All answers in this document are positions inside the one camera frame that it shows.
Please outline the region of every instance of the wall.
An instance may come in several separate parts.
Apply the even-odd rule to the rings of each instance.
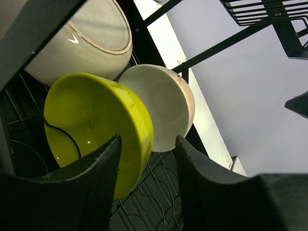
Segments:
[[[168,17],[187,58],[243,29],[219,0],[184,0]],[[283,107],[307,91],[308,61],[288,59],[271,26],[193,72],[230,154],[249,176],[308,172],[308,120]]]

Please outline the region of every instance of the gray wall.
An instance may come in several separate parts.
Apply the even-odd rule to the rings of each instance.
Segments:
[[[184,0],[168,17],[187,58],[243,29],[219,0]],[[308,172],[308,119],[283,107],[308,90],[308,61],[288,59],[272,27],[193,72],[230,154],[249,176]]]

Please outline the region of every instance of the white bowl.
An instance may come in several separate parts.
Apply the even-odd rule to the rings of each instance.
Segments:
[[[177,73],[141,64],[124,72],[119,83],[135,92],[147,107],[154,128],[154,152],[175,147],[176,136],[185,137],[193,124],[193,93]]]
[[[26,1],[5,2],[1,35]],[[114,79],[128,64],[131,53],[131,30],[117,2],[88,0],[25,70],[48,86],[72,72]]]

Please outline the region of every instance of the yellow-green bowl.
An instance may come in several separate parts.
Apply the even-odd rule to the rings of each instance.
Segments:
[[[139,97],[114,81],[86,73],[58,79],[48,92],[44,116],[77,142],[81,155],[99,148],[114,135],[122,138],[114,198],[130,193],[150,157],[153,126]],[[77,149],[62,132],[45,125],[48,144],[60,167],[78,160]]]

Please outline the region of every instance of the bowl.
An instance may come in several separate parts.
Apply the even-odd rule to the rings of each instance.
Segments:
[[[5,12],[0,22],[1,36],[5,36],[25,2],[1,3]],[[116,0],[88,0],[25,70],[47,86],[73,72],[114,79],[128,64],[131,53],[131,30]]]
[[[114,198],[134,189],[150,157],[154,137],[150,115],[135,93],[105,78],[68,74],[50,88],[44,116],[50,125],[72,136],[81,156],[119,134],[122,149]],[[45,132],[60,167],[78,160],[75,145],[64,133],[46,125]]]
[[[119,83],[135,92],[147,107],[154,128],[154,152],[175,148],[176,136],[185,137],[193,124],[193,93],[177,73],[156,65],[128,69]]]

